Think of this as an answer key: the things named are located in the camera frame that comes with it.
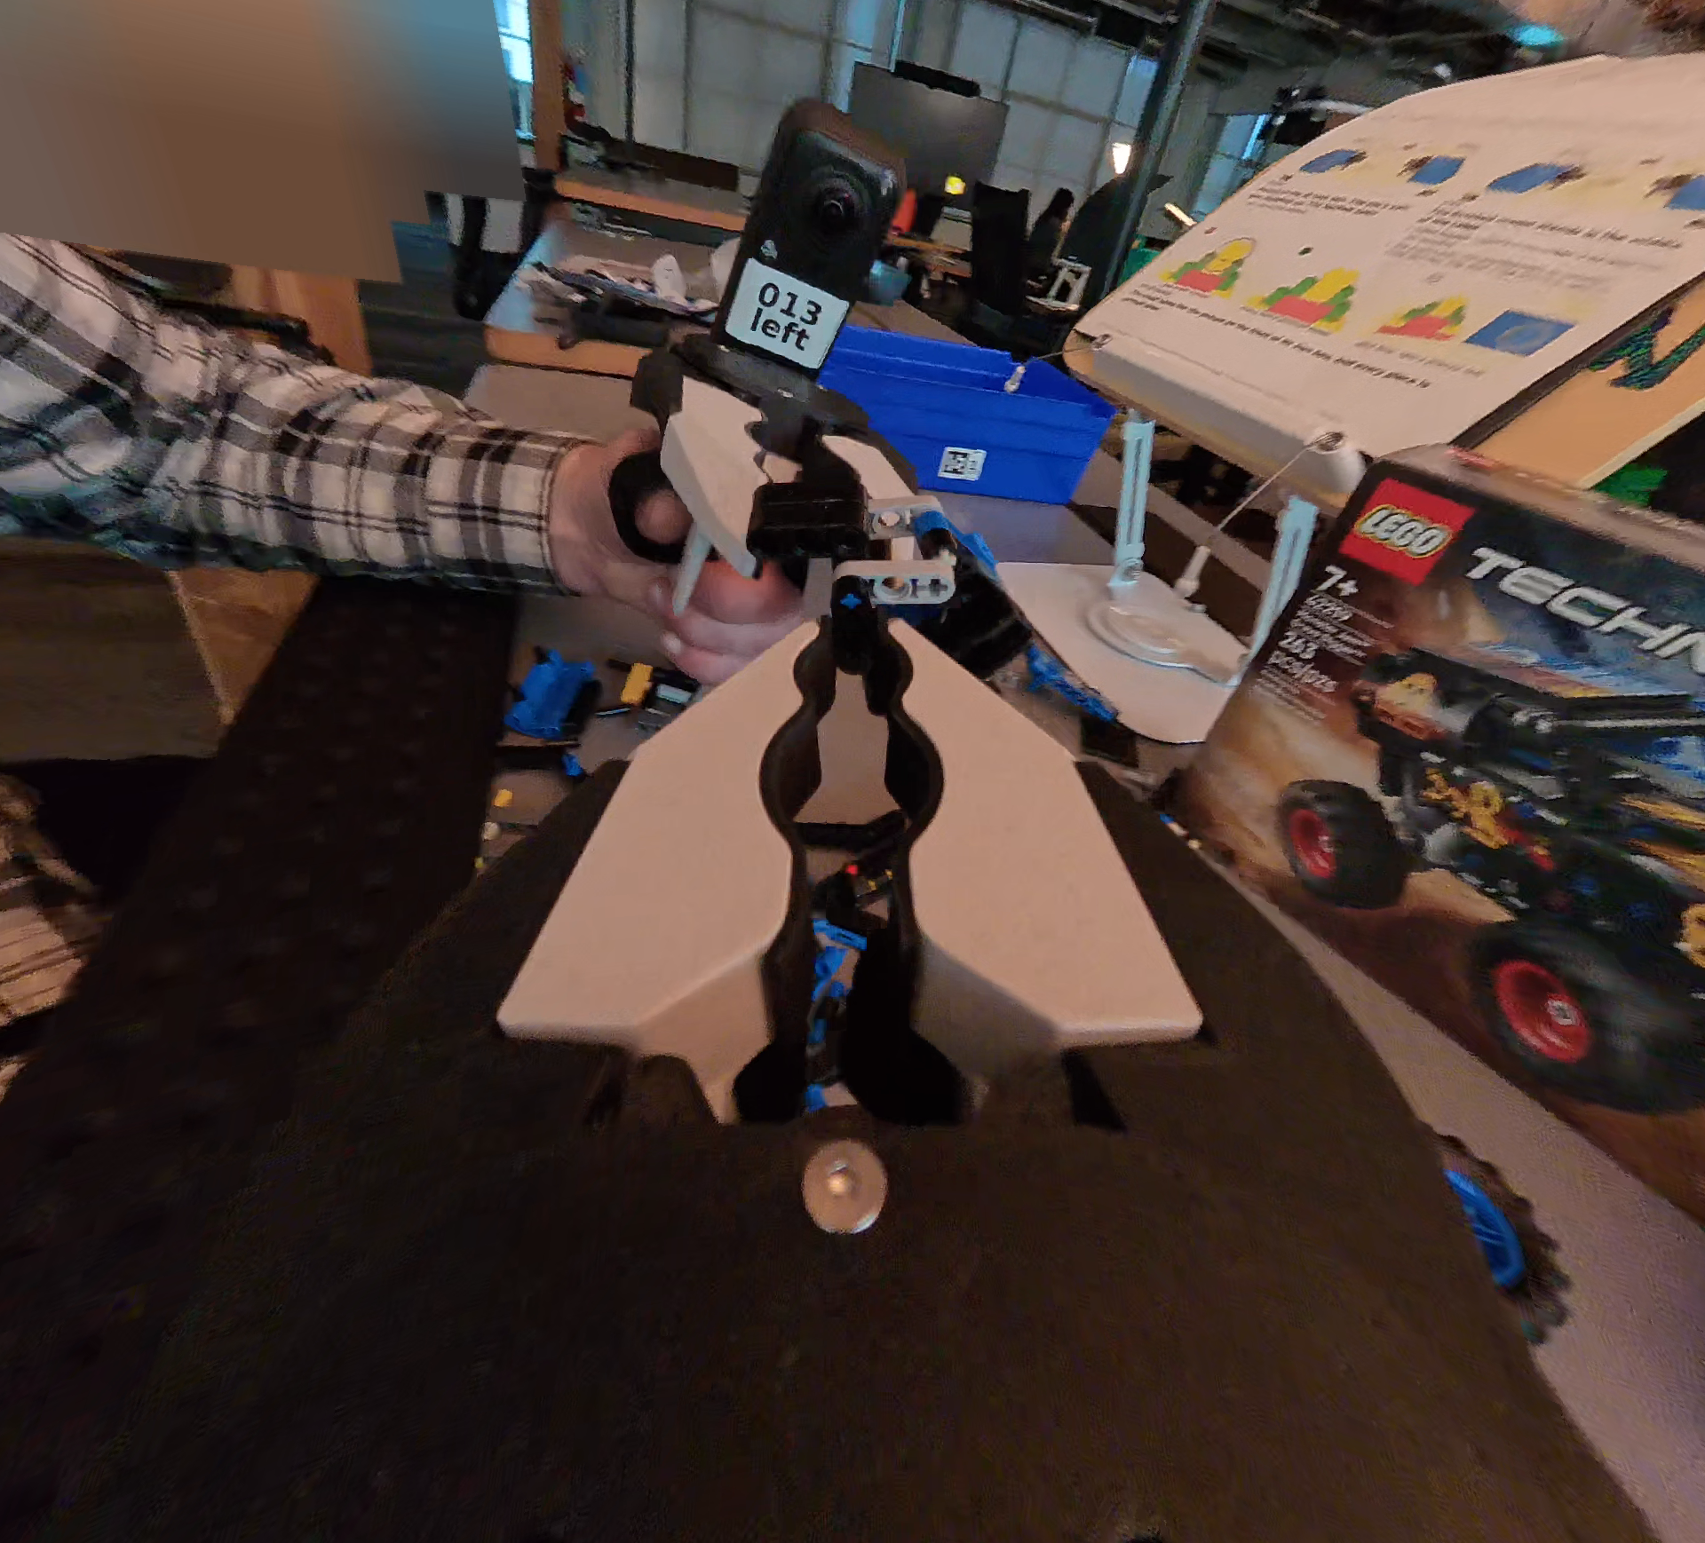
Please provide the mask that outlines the yellow black toy assembly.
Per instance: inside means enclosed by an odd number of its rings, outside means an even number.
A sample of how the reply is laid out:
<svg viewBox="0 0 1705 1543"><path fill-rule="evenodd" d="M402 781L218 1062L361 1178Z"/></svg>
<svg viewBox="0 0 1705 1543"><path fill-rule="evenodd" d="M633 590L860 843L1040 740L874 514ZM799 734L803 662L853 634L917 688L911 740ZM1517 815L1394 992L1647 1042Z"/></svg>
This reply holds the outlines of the yellow black toy assembly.
<svg viewBox="0 0 1705 1543"><path fill-rule="evenodd" d="M630 657L609 657L603 665L612 678L612 694L595 718L630 726L643 740L677 726L702 702L702 681L677 665Z"/></svg>

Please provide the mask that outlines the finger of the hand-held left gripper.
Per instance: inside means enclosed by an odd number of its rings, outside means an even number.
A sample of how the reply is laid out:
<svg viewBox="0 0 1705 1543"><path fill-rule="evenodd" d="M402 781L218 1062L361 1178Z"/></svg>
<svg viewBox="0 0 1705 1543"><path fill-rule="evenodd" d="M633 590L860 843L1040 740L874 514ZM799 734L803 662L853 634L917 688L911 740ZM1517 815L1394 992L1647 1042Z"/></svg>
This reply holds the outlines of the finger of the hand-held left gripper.
<svg viewBox="0 0 1705 1543"><path fill-rule="evenodd" d="M765 425L760 409L745 402L683 402L668 418L662 476L692 512L686 555L672 581L672 613L692 606L711 559L723 559L736 578L755 578L760 568L747 549L755 493L793 482L799 461L765 452L754 431Z"/></svg>
<svg viewBox="0 0 1705 1543"><path fill-rule="evenodd" d="M842 425L799 431L799 493L814 514L917 514L930 496L897 465L888 445Z"/></svg>

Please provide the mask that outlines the blue toy scoop piece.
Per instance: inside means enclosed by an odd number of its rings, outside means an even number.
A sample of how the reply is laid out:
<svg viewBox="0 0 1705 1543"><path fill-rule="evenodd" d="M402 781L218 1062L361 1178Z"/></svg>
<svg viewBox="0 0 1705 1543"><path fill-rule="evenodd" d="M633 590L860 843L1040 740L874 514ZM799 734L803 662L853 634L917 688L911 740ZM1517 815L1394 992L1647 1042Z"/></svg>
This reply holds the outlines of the blue toy scoop piece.
<svg viewBox="0 0 1705 1543"><path fill-rule="evenodd" d="M602 709L602 665L539 647L526 681L510 689L504 730L528 745L577 749Z"/></svg>

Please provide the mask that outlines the person's left hand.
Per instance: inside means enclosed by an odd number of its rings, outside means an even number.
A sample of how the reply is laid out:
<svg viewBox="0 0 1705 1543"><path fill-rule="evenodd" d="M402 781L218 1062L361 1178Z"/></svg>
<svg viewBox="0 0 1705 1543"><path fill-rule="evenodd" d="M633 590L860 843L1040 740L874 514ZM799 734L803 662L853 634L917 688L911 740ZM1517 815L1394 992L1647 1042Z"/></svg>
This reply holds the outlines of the person's left hand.
<svg viewBox="0 0 1705 1543"><path fill-rule="evenodd" d="M562 452L548 496L554 578L570 597L649 613L662 637L658 651L702 688L720 688L803 625L803 597L776 568L736 578L713 559L702 568L686 609L672 606L672 570L633 559L609 512L612 465L658 445L662 434L637 425L602 449L577 445Z"/></svg>

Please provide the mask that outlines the black background chair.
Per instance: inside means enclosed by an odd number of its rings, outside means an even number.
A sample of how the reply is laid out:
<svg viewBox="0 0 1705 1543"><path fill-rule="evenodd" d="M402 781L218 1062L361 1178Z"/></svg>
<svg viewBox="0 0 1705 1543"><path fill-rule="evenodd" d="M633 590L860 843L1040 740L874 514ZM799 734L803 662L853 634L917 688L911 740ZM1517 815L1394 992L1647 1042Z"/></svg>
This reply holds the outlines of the black background chair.
<svg viewBox="0 0 1705 1543"><path fill-rule="evenodd" d="M526 257L526 200L441 197L451 246L451 308L486 318Z"/></svg>
<svg viewBox="0 0 1705 1543"><path fill-rule="evenodd" d="M955 334L1021 364L1045 357L1051 325L1028 308L1028 280L1051 266L1078 193L1051 193L1040 225L1023 193L970 193L970 276Z"/></svg>

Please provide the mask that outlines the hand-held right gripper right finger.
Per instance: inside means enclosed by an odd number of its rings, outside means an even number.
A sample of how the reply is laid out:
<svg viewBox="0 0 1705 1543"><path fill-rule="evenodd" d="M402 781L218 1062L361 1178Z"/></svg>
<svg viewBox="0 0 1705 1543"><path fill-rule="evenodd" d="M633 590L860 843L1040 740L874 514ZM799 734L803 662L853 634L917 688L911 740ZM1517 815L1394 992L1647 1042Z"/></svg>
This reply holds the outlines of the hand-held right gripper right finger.
<svg viewBox="0 0 1705 1543"><path fill-rule="evenodd" d="M1080 1047L1205 1024L1078 759L917 628L888 634L888 792L907 809L911 1027L980 1105Z"/></svg>

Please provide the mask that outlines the person's plaid clothed body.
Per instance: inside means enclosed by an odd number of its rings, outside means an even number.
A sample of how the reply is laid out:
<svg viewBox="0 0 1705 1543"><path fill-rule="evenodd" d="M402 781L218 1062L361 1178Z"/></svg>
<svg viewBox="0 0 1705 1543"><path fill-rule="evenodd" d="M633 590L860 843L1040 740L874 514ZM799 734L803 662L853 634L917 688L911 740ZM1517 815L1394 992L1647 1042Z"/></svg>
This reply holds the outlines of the person's plaid clothed body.
<svg viewBox="0 0 1705 1543"><path fill-rule="evenodd" d="M0 778L0 1090L37 1052L104 924L101 890L45 833L37 795Z"/></svg>

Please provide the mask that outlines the black wheel blue rim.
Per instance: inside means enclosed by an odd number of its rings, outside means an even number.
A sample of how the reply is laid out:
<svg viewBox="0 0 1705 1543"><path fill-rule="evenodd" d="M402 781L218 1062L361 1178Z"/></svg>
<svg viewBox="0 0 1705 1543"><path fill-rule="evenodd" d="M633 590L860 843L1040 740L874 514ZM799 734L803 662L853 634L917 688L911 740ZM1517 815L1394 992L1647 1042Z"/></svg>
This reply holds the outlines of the black wheel blue rim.
<svg viewBox="0 0 1705 1543"><path fill-rule="evenodd" d="M1532 1199L1454 1134L1434 1134L1441 1180L1490 1268L1490 1282L1527 1346L1544 1346L1573 1319L1573 1277Z"/></svg>

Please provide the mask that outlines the grey desk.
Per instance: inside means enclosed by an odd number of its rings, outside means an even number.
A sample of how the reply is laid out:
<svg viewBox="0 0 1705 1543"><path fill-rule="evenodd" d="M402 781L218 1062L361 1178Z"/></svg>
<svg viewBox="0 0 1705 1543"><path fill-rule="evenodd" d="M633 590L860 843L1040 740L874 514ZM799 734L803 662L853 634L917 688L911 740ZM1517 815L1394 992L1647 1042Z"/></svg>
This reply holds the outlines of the grey desk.
<svg viewBox="0 0 1705 1543"><path fill-rule="evenodd" d="M595 445L637 425L630 380L486 364L467 402L526 431L570 431ZM960 530L1023 562L1111 568L1111 545L1069 507L949 502ZM612 601L526 601L518 657L532 645L565 657L662 662L668 625ZM1573 1319L1538 1346L1548 1388L1591 1450L1651 1518L1659 1537L1705 1537L1705 1248L1698 1231L1621 1174L1576 1127L1511 1090L1464 1042L1369 981L1311 931L1247 894L1261 920L1314 969L1373 1037L1413 1117L1464 1134L1498 1164L1564 1244Z"/></svg>

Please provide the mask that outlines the background wooden desk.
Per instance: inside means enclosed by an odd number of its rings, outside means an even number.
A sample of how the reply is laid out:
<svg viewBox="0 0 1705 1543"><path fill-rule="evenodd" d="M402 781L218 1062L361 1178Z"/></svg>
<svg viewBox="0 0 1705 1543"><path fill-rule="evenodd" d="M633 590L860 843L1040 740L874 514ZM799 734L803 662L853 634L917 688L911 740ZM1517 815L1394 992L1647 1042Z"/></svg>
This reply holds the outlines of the background wooden desk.
<svg viewBox="0 0 1705 1543"><path fill-rule="evenodd" d="M565 266L570 257L654 266L662 251L672 251L686 272L702 272L723 240L736 240L745 220L747 200L736 193L565 166L554 175L554 200L526 251L526 272ZM504 280L486 314L486 357L504 365L630 380L637 346L570 334L565 314L526 286L526 272Z"/></svg>

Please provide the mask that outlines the black computer monitor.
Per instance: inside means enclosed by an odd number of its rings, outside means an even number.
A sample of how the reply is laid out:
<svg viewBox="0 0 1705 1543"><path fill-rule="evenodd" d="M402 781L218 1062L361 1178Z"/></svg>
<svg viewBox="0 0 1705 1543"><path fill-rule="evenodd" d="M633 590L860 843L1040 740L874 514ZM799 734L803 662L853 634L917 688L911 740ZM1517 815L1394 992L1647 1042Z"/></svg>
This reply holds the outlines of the black computer monitor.
<svg viewBox="0 0 1705 1543"><path fill-rule="evenodd" d="M847 119L907 156L911 193L955 200L996 183L1009 105L855 64Z"/></svg>

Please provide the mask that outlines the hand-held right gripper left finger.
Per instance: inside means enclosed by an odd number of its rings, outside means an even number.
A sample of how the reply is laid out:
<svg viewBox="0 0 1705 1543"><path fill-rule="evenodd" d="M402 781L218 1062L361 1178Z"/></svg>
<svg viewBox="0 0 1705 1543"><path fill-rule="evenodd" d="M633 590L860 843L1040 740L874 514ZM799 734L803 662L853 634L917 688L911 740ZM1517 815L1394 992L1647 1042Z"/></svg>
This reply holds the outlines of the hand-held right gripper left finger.
<svg viewBox="0 0 1705 1543"><path fill-rule="evenodd" d="M723 1122L799 1117L803 1024L765 988L799 859L760 764L811 717L799 665L817 645L826 625L799 625L612 771L502 999L504 1037L686 1062Z"/></svg>

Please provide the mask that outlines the small blue toy assembly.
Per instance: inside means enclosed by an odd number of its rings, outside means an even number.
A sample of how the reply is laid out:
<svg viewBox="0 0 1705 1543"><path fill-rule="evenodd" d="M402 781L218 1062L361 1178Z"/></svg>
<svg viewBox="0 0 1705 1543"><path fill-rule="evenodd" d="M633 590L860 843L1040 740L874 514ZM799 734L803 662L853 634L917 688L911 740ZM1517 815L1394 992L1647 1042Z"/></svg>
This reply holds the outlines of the small blue toy assembly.
<svg viewBox="0 0 1705 1543"><path fill-rule="evenodd" d="M1121 709L1096 694L1051 647L1028 645L1023 647L1023 689L1070 705L1080 718L1121 726Z"/></svg>

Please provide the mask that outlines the monster truck toy set box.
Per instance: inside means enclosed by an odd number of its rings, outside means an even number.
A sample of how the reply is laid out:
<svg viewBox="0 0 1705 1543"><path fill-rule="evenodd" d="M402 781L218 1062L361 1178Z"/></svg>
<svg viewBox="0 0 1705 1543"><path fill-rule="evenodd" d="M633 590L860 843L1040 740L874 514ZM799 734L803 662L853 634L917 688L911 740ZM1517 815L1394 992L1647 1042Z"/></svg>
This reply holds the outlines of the monster truck toy set box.
<svg viewBox="0 0 1705 1543"><path fill-rule="evenodd" d="M1464 449L1369 465L1173 809L1705 1213L1705 559Z"/></svg>

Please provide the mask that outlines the small blue toy connector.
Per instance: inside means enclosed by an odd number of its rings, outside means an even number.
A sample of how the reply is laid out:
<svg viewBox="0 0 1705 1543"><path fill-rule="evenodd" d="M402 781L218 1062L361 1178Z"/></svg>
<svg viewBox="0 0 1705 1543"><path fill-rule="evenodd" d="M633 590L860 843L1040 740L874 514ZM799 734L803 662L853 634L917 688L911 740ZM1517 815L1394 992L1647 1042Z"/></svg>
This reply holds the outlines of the small blue toy connector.
<svg viewBox="0 0 1705 1543"><path fill-rule="evenodd" d="M803 1012L803 1094L799 1111L853 1105L842 1078L842 1042L847 1042L847 999L870 944L860 920L842 924L827 912L814 912L814 969L811 969L811 1012Z"/></svg>

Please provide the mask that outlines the blue plastic bin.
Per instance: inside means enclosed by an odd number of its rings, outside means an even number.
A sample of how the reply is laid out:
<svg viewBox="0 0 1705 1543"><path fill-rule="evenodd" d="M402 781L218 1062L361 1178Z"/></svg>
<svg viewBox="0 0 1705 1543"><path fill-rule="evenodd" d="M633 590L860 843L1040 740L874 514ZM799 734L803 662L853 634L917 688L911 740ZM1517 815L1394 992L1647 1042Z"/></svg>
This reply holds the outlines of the blue plastic bin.
<svg viewBox="0 0 1705 1543"><path fill-rule="evenodd" d="M1051 364L874 328L842 328L817 380L935 496L1069 507L1121 413Z"/></svg>

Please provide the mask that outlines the black perforated board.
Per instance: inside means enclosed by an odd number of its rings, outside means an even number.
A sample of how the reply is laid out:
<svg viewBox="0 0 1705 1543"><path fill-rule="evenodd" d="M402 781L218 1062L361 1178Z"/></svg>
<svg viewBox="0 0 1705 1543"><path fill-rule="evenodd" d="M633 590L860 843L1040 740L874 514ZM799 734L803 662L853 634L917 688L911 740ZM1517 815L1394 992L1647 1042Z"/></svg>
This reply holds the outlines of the black perforated board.
<svg viewBox="0 0 1705 1543"><path fill-rule="evenodd" d="M603 1047L497 1005L579 809L477 880L518 597L322 581L6 1090L6 1388L136 1364L193 1305L321 1323L595 1284L630 1150Z"/></svg>

